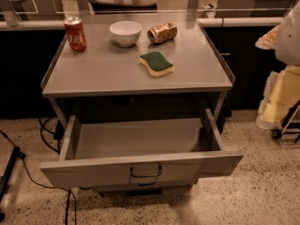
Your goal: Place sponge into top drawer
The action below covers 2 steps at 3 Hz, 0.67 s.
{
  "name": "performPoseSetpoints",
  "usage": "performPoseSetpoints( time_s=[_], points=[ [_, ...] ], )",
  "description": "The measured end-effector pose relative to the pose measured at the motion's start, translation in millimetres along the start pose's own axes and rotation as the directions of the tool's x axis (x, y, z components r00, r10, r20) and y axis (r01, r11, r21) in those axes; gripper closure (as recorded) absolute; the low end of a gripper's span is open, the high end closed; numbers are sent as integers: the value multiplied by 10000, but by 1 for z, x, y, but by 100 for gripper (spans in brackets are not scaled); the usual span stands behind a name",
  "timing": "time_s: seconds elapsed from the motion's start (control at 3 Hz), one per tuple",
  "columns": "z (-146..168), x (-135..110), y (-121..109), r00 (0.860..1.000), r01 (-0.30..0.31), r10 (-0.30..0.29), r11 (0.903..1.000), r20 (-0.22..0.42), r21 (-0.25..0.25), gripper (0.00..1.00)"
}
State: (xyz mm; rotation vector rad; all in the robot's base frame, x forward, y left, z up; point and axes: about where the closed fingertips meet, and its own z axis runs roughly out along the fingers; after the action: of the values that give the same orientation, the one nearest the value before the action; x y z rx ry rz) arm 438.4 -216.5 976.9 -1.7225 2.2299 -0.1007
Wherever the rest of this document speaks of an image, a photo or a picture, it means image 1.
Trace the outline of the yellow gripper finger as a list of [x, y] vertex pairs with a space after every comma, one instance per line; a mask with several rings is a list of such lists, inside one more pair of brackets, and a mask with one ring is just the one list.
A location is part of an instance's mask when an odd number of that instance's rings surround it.
[[255, 42], [255, 46], [262, 50], [274, 50], [277, 46], [278, 29], [278, 25], [272, 28]]
[[300, 100], [300, 67], [286, 66], [267, 78], [256, 124], [262, 129], [278, 128], [289, 110]]

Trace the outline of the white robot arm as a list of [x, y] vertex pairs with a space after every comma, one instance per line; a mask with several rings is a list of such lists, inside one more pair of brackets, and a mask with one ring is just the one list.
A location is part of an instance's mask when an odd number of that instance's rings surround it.
[[286, 64], [283, 70], [272, 71], [267, 78], [256, 118], [259, 128], [278, 128], [289, 109], [300, 100], [300, 1], [255, 46], [274, 50], [276, 59]]

